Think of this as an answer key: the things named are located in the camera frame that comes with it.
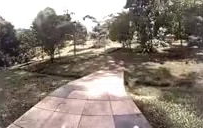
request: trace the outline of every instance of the bright sky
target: bright sky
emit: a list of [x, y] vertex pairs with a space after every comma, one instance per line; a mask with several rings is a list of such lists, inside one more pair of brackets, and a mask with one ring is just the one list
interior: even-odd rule
[[82, 17], [91, 15], [101, 20], [103, 17], [120, 12], [126, 0], [0, 0], [0, 15], [11, 22], [15, 28], [29, 28], [37, 13], [46, 7], [63, 14], [68, 9], [73, 17], [91, 29], [94, 24], [83, 21]]

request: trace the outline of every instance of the tree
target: tree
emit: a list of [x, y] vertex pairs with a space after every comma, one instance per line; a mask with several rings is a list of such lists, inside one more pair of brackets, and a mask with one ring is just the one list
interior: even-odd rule
[[73, 34], [73, 43], [74, 43], [74, 56], [76, 55], [76, 45], [81, 42], [84, 43], [86, 41], [87, 37], [87, 29], [84, 25], [82, 25], [80, 22], [75, 22], [75, 31]]
[[93, 28], [93, 32], [91, 32], [91, 37], [98, 39], [98, 42], [96, 42], [95, 47], [101, 46], [101, 40], [104, 39], [107, 35], [107, 28], [105, 27], [105, 24], [101, 25], [101, 21], [98, 21], [95, 17], [86, 15], [83, 17], [83, 20], [90, 19], [92, 22], [96, 23], [97, 25]]
[[131, 24], [130, 14], [122, 12], [114, 17], [114, 21], [109, 29], [109, 38], [112, 41], [119, 41], [125, 47], [126, 42], [130, 42], [134, 35], [134, 27]]
[[188, 36], [201, 39], [203, 44], [203, 3], [194, 4], [184, 11], [184, 27]]
[[11, 65], [18, 56], [19, 44], [15, 33], [13, 25], [0, 16], [0, 66]]
[[40, 45], [39, 40], [32, 29], [18, 29], [16, 36], [19, 41], [18, 61], [20, 63], [28, 62], [35, 56], [34, 48]]
[[68, 34], [73, 33], [74, 25], [70, 21], [69, 15], [57, 15], [54, 9], [45, 8], [35, 18], [33, 29], [35, 29], [44, 51], [53, 62], [55, 50], [61, 42], [64, 42]]
[[165, 0], [127, 0], [125, 8], [132, 13], [137, 39], [143, 52], [154, 52], [152, 40], [160, 26], [157, 19], [165, 12]]

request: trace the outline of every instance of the concrete walkway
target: concrete walkway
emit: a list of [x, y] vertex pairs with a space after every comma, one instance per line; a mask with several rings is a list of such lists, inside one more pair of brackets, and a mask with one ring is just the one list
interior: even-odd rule
[[8, 128], [151, 128], [127, 96], [123, 77], [119, 69], [70, 82]]

